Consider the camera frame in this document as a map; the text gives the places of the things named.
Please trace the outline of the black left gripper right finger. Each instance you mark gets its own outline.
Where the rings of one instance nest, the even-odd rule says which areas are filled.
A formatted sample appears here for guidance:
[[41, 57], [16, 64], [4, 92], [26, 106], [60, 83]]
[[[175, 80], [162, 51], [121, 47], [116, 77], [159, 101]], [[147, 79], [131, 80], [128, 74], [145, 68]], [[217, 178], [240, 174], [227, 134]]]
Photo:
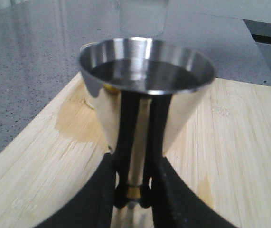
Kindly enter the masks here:
[[179, 177], [167, 158], [152, 176], [152, 216], [156, 228], [231, 228], [233, 225], [207, 206]]

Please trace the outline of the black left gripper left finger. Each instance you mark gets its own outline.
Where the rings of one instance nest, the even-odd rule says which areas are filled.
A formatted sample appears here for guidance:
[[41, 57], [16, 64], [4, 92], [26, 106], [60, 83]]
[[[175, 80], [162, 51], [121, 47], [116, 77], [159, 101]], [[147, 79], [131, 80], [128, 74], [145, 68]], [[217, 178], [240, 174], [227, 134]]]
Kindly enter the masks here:
[[38, 228], [109, 228], [111, 226], [116, 171], [107, 153], [81, 190]]

